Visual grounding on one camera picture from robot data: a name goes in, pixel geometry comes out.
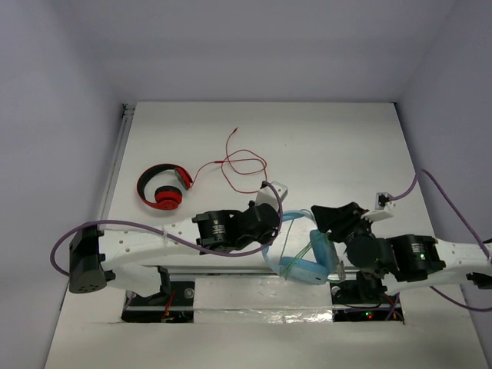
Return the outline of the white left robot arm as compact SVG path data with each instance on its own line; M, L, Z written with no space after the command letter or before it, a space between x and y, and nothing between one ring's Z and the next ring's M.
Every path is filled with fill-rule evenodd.
M164 258L260 253L278 236L281 211L276 201L253 201L244 211L207 211L160 227L119 220L83 224L69 246L69 290L88 294L112 286L162 303L171 293Z

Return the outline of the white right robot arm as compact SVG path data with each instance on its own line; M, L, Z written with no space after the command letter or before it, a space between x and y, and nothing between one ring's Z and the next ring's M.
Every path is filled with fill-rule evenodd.
M426 235L377 237L371 226L394 214L396 204L387 201L373 211L351 202L339 208L311 207L317 229L344 244L354 279L342 282L341 292L356 294L365 302L384 295L446 284L472 283L491 287L491 249L474 244L444 241Z

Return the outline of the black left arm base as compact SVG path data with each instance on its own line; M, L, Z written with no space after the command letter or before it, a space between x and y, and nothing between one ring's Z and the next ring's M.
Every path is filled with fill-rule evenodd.
M161 285L157 293L142 297L128 292L121 312L125 323L187 324L194 322L195 280L173 279L159 267Z

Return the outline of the light blue headphones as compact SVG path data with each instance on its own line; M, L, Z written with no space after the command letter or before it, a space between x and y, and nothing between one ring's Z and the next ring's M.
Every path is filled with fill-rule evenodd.
M295 256L285 256L284 251L287 247L288 239L291 232L291 227L297 219L306 218L312 223L314 223L313 214L305 209L297 211L286 211L283 214L282 221L290 222L288 226L287 233L284 237L284 243L281 255L277 260L272 260L269 257L269 248L265 248L261 254L264 262L271 270L279 270L280 266L287 266L288 268L292 265L314 265L315 267L323 266L329 271L334 271L341 265L340 258L337 254L337 249L332 241L330 241L326 234L321 233L318 229L312 229L309 231L309 242L295 255ZM286 281L293 281L301 284L309 285L324 285L328 282L329 276L322 278L320 275L303 275L294 278L287 278L278 276L285 279Z

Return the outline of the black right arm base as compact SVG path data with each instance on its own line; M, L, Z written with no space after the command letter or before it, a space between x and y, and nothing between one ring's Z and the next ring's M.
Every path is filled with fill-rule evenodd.
M399 294L388 294L379 279L365 279L357 272L352 279L330 281L333 320L341 322L397 321L405 324Z

